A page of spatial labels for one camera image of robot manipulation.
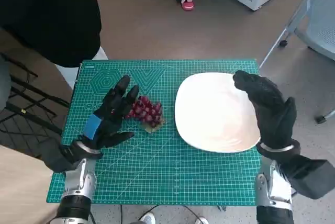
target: cutting mat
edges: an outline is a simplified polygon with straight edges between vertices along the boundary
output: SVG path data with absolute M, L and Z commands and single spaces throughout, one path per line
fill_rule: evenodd
M 163 205 L 254 205 L 254 178 L 260 166 L 255 148 L 241 153 L 211 153 L 195 149 L 178 135 L 174 103 L 178 87 L 188 76 L 201 72 L 257 73 L 255 60 L 138 60 L 84 61 L 66 121 L 62 143 L 81 134 L 89 115 L 124 75 L 140 85 L 140 94 L 161 101 L 165 125 L 146 133 L 138 122 L 123 129 L 135 137 L 104 149 L 97 162 L 94 203 Z M 62 174 L 54 174 L 47 202 L 59 202 Z

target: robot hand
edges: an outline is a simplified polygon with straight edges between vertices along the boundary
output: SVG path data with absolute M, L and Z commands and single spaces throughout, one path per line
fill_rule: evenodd
M 129 82 L 129 76 L 125 75 L 110 89 L 99 109 L 88 118 L 83 134 L 71 145 L 60 145 L 54 139 L 40 143 L 41 159 L 48 168 L 56 173 L 74 170 L 82 159 L 98 160 L 102 157 L 101 148 L 113 147 L 134 135 L 133 132 L 118 133 L 123 117 L 129 113 L 139 92 L 139 86 L 135 85 L 123 97 Z
M 256 112 L 261 140 L 258 151 L 280 163 L 300 153 L 300 144 L 293 140 L 293 125 L 297 117 L 294 98 L 284 101 L 277 86 L 265 77 L 237 71 L 235 87 L 248 94 Z
M 54 172 L 65 172 L 65 187 L 52 224 L 88 222 L 96 187 L 95 164 L 102 157 L 101 148 L 113 147 L 134 136 L 118 131 L 139 93 L 135 85 L 124 97 L 130 78 L 125 75 L 104 97 L 101 106 L 87 120 L 83 134 L 70 146 L 40 146 L 41 159 Z
M 248 94 L 261 135 L 257 148 L 263 157 L 255 181 L 257 221 L 259 224 L 291 224 L 291 184 L 276 160 L 284 160 L 286 149 L 296 150 L 290 147 L 299 146 L 291 139 L 297 116 L 294 99 L 284 101 L 277 86 L 265 77 L 237 71 L 233 80 L 237 89 Z
M 104 97 L 99 109 L 89 117 L 81 139 L 85 146 L 100 150 L 102 147 L 118 145 L 134 136 L 133 132 L 118 133 L 123 117 L 130 112 L 139 93 L 139 86 L 135 85 L 123 97 L 129 82 L 129 76 L 123 76 Z
M 277 86 L 265 77 L 237 71 L 233 79 L 235 87 L 248 94 L 261 134 L 257 150 L 263 157 L 255 181 L 257 220 L 291 224 L 292 188 L 318 199 L 335 187 L 335 168 L 327 160 L 300 155 L 299 142 L 291 138 L 297 116 L 292 97 L 284 101 Z

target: shoe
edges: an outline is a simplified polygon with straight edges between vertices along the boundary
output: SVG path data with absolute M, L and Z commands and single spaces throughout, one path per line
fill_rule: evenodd
M 193 0 L 182 0 L 181 3 L 185 11 L 191 11 L 194 8 Z
M 204 224 L 209 224 L 208 220 L 205 217 L 199 217 L 199 219 L 204 223 Z M 202 224 L 199 219 L 196 219 L 195 224 Z
M 147 213 L 146 215 L 144 215 L 144 216 L 140 219 L 140 221 L 143 221 L 143 222 L 145 222 L 146 224 L 156 224 L 155 216 L 154 216 L 151 212 L 149 212 L 149 213 Z

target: black glove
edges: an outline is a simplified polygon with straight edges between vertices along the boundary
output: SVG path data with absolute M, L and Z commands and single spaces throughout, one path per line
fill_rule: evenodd
M 294 98 L 284 101 L 277 85 L 265 77 L 237 71 L 235 87 L 248 94 L 257 117 L 261 142 L 272 149 L 292 144 L 293 125 L 297 117 Z
M 89 117 L 80 139 L 84 145 L 99 150 L 102 147 L 113 147 L 134 136 L 133 132 L 118 133 L 123 117 L 130 112 L 139 93 L 139 86 L 135 85 L 123 97 L 129 82 L 130 77 L 123 76 L 106 94 L 100 108 Z

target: blue patch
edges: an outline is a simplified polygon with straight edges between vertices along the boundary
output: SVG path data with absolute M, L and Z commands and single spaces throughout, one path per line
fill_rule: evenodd
M 83 134 L 89 139 L 93 140 L 96 130 L 98 129 L 101 123 L 101 119 L 95 116 L 94 114 L 90 115 L 84 127 Z

